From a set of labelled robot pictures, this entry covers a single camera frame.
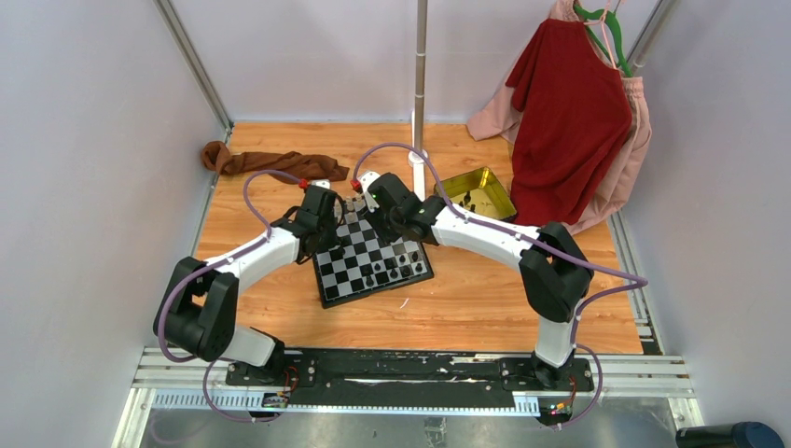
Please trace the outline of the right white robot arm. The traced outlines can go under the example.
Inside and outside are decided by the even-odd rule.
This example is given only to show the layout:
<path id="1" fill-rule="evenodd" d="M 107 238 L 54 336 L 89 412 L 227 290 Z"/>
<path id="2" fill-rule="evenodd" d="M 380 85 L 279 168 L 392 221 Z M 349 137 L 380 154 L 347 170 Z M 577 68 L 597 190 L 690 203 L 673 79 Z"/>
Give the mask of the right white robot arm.
<path id="1" fill-rule="evenodd" d="M 367 171 L 356 191 L 363 194 L 373 227 L 386 241 L 401 238 L 459 248 L 519 272 L 527 301 L 539 316 L 534 380 L 549 390 L 568 380 L 575 313 L 589 292 L 593 272 L 563 225 L 509 225 L 448 205 L 437 194 L 420 200 L 392 173 Z"/>

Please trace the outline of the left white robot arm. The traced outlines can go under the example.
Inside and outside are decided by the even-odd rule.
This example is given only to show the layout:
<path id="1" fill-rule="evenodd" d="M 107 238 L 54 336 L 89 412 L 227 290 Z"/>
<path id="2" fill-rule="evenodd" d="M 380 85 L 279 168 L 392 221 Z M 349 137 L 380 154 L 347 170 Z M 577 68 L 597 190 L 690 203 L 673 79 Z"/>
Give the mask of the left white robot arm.
<path id="1" fill-rule="evenodd" d="M 290 208 L 257 238 L 212 259 L 181 259 L 153 323 L 162 353 L 178 361 L 168 349 L 174 345 L 187 351 L 184 361 L 240 362 L 261 384 L 278 384 L 285 374 L 284 344 L 266 332 L 238 325 L 239 298 L 270 273 L 338 245 L 335 207 L 340 201 L 337 192 L 310 185 L 301 205 Z"/>

